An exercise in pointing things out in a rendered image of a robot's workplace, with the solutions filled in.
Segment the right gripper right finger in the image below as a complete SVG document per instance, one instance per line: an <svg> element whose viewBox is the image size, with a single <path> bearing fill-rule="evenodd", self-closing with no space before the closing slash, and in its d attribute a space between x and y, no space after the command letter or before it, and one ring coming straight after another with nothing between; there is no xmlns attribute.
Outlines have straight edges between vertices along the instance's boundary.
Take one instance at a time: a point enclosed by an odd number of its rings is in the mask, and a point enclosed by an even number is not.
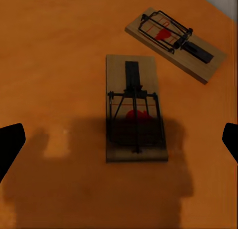
<svg viewBox="0 0 238 229"><path fill-rule="evenodd" d="M222 141L238 163L238 125L226 123Z"/></svg>

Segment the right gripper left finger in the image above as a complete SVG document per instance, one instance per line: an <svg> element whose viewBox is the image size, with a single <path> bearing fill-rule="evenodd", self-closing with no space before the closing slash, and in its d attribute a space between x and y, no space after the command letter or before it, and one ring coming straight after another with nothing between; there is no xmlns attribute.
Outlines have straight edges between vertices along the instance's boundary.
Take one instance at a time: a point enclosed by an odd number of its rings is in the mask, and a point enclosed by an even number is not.
<svg viewBox="0 0 238 229"><path fill-rule="evenodd" d="M26 141L21 123L0 129L0 182Z"/></svg>

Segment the mousetrap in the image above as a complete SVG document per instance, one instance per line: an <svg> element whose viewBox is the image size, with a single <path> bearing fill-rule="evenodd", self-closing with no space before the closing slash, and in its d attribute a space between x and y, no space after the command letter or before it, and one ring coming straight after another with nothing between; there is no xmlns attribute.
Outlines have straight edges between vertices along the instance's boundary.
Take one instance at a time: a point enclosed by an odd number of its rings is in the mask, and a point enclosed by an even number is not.
<svg viewBox="0 0 238 229"><path fill-rule="evenodd" d="M206 85L228 56L162 11L150 7L125 27L131 36Z"/></svg>
<svg viewBox="0 0 238 229"><path fill-rule="evenodd" d="M106 163L168 162L154 57L106 55Z"/></svg>

